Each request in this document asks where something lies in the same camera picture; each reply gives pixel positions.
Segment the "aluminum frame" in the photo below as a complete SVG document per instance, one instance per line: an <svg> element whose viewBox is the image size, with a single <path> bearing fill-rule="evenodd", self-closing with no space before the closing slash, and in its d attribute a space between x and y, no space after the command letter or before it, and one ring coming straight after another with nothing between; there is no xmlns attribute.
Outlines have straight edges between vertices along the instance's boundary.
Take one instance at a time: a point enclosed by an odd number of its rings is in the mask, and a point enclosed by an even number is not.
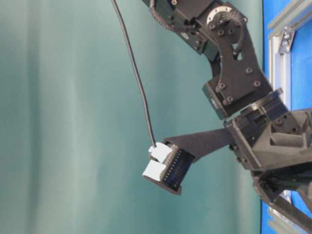
<svg viewBox="0 0 312 234"><path fill-rule="evenodd" d="M291 109L291 45L295 32L312 19L312 0L292 0L284 10L269 24L272 32L269 35L270 83L274 89L281 87L281 96L285 105ZM290 40L283 49L285 33L291 31Z"/></svg>

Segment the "blue panel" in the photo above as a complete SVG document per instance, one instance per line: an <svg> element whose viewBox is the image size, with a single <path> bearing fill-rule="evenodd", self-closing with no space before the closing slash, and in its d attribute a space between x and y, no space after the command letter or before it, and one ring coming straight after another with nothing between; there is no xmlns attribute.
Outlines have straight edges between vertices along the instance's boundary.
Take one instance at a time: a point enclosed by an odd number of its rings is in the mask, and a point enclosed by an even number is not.
<svg viewBox="0 0 312 234"><path fill-rule="evenodd" d="M292 45L292 109L312 107L312 22L296 32Z"/></svg>
<svg viewBox="0 0 312 234"><path fill-rule="evenodd" d="M263 70L269 76L269 23L277 16L291 0L263 0L263 35L264 35L264 53L263 53ZM263 234L275 234L276 232L268 225L271 219L268 213L268 205L264 202L261 205L261 230Z"/></svg>

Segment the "black plastic part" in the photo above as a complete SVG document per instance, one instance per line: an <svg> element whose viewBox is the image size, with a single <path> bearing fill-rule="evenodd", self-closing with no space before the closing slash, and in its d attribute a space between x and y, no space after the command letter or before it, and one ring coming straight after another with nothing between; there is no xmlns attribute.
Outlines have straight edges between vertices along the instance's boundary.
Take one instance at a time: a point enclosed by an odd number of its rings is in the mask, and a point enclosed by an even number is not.
<svg viewBox="0 0 312 234"><path fill-rule="evenodd" d="M183 148L195 157L195 162L213 151L232 144L234 140L227 129L223 128L213 131L169 137L166 138L164 142L166 144L175 144Z"/></svg>
<svg viewBox="0 0 312 234"><path fill-rule="evenodd" d="M176 145L172 145L171 148L173 151L164 162L167 167L161 176L161 180L167 187L177 192L194 160L194 156Z"/></svg>

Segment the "green curtain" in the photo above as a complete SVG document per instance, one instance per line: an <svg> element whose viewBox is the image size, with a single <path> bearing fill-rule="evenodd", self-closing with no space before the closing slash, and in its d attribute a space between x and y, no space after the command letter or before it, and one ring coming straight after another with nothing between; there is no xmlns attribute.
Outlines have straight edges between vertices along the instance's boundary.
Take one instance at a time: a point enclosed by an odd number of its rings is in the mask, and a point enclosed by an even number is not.
<svg viewBox="0 0 312 234"><path fill-rule="evenodd" d="M262 62L262 1L232 0ZM221 128L199 57L140 1L118 0L158 141ZM191 166L182 196L141 177L142 101L109 0L0 0L0 233L251 234L260 203L227 149Z"/></svg>

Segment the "fabric backdrop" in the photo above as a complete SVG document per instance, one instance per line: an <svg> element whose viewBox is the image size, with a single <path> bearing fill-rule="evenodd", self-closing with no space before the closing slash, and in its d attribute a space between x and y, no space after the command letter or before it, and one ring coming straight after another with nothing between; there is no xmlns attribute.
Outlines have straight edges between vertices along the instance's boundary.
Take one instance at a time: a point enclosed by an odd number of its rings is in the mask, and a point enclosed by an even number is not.
<svg viewBox="0 0 312 234"><path fill-rule="evenodd" d="M261 2L231 1L260 62ZM156 139L221 128L206 59L141 1L118 3ZM250 174L227 148L191 166L182 196L141 177L151 144L109 0L0 0L0 30L0 233L259 233Z"/></svg>

